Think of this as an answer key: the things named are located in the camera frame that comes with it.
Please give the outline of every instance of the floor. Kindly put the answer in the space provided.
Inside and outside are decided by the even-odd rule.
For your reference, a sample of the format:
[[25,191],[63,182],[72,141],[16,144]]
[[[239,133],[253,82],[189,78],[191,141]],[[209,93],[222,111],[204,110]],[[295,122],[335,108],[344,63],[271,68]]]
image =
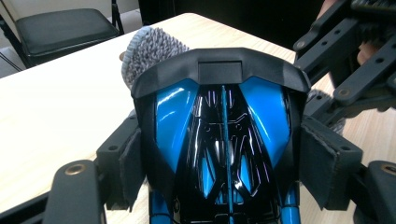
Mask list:
[[[142,27],[139,9],[122,13],[120,16],[125,34]],[[26,68],[21,59],[0,29],[0,78],[11,76],[24,69]]]

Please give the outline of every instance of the chair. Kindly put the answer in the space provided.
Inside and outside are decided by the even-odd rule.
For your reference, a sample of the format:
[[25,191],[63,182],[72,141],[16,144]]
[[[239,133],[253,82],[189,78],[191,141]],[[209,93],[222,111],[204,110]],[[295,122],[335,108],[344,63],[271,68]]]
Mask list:
[[[2,29],[27,68],[123,34],[114,0],[84,2],[42,0],[29,6],[25,1],[1,0]],[[102,12],[106,5],[113,24]]]

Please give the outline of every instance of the blue panel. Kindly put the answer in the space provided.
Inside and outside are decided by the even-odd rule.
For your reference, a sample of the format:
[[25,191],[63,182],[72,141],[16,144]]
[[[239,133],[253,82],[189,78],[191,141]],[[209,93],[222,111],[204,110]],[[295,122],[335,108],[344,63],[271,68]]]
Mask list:
[[282,224],[300,224],[300,212],[298,207],[284,207],[281,210]]
[[216,199],[216,204],[224,204],[224,203],[226,203],[226,202],[224,202],[224,199],[223,199],[223,197],[222,197],[222,192],[220,191],[220,192],[219,192],[219,196],[218,196],[218,198]]
[[157,95],[157,146],[176,172],[198,85],[185,79]]
[[286,224],[300,224],[300,211],[297,206],[296,194],[298,191],[294,187],[289,189],[286,195],[284,207],[281,209],[281,220],[282,223]]
[[239,87],[275,167],[290,138],[282,87],[258,77],[251,77]]
[[166,216],[169,214],[168,208],[166,206],[166,201],[160,192],[154,190],[150,195],[150,206],[151,206],[151,224],[172,224],[173,220]]

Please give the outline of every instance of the human hand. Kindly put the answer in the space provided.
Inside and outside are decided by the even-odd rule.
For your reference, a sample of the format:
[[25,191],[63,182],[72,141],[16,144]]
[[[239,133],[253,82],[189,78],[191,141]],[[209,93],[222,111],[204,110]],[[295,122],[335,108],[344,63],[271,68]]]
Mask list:
[[[332,6],[332,4],[334,4],[336,1],[337,0],[324,0],[320,12],[317,16],[317,19],[320,18],[327,11],[327,9],[329,9]],[[360,51],[357,57],[359,64],[364,64],[378,51],[378,47],[369,43],[362,43],[359,46],[359,49]]]

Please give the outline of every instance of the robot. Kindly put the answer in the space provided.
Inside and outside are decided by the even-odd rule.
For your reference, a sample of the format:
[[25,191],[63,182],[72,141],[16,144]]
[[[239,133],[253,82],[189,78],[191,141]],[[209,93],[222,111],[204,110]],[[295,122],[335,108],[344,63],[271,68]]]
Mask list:
[[[337,2],[296,42],[294,64],[251,49],[194,49],[155,64],[134,81],[135,113],[97,159],[62,167],[50,193],[0,220],[106,223],[103,205],[132,209],[147,182],[152,224],[295,224],[303,183],[321,208],[354,201],[355,223],[396,223],[396,164],[363,166],[361,149],[332,129],[395,108],[395,6]],[[382,47],[358,66],[361,41]],[[309,96],[328,72],[333,97]]]

